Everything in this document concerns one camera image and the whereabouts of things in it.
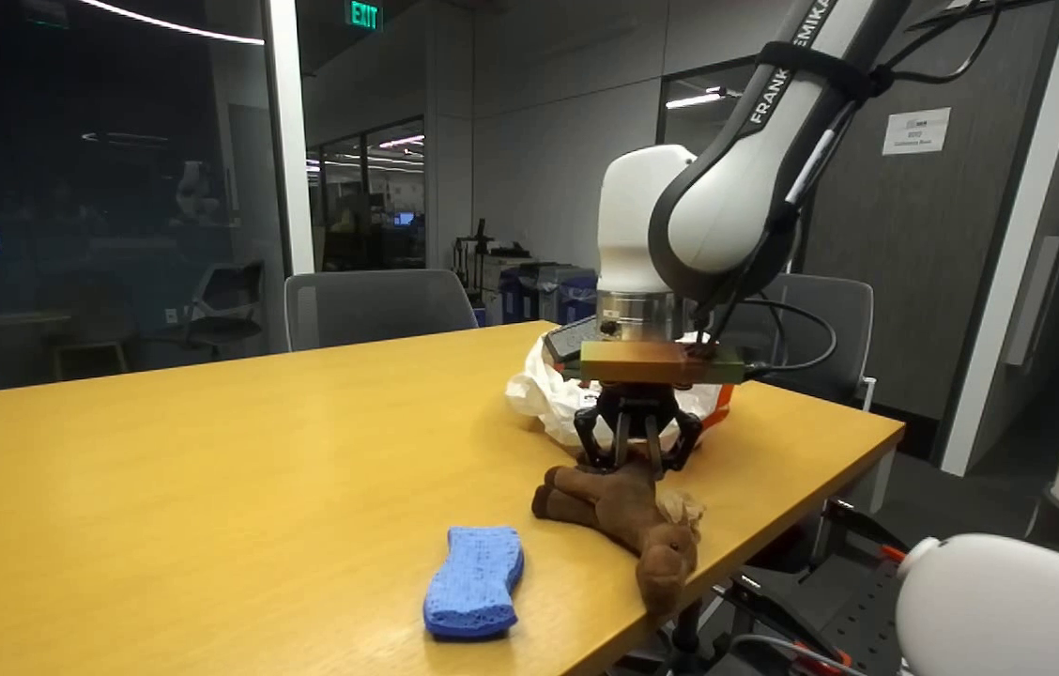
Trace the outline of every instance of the desk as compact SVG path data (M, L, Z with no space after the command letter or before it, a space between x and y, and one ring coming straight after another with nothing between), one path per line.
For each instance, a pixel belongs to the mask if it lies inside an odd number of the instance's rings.
M0 391L0 674L568 674L644 638L634 560L538 521L568 462L507 415L545 323ZM764 382L664 477L704 506L696 601L903 424ZM447 525L515 525L511 638L447 646Z

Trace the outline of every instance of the plush toy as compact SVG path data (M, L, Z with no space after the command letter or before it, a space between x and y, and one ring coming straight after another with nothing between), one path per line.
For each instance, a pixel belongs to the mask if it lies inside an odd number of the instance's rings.
M630 459L615 474L555 466L535 491L535 515L600 531L640 556L634 578L651 621L669 621L685 578L696 570L699 515L680 500L661 506L659 471Z

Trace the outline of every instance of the floor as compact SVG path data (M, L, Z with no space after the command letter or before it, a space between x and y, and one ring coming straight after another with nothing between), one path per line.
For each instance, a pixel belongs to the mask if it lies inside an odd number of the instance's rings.
M887 531L906 541L951 537L951 535L1006 535L1026 537L1037 500L1059 466L1059 397L1043 397L1026 415L1029 424L1016 424L1003 444L978 462L969 477L951 477L924 459L897 455L892 474L892 500L877 515ZM858 674L903 674L903 646L894 628L894 576L873 560L838 556L818 576L754 570L764 585L822 633L835 646L858 656ZM735 614L729 604L705 604L704 646L729 638ZM699 668L644 668L628 674L709 674L709 676L759 676L759 668L722 656Z

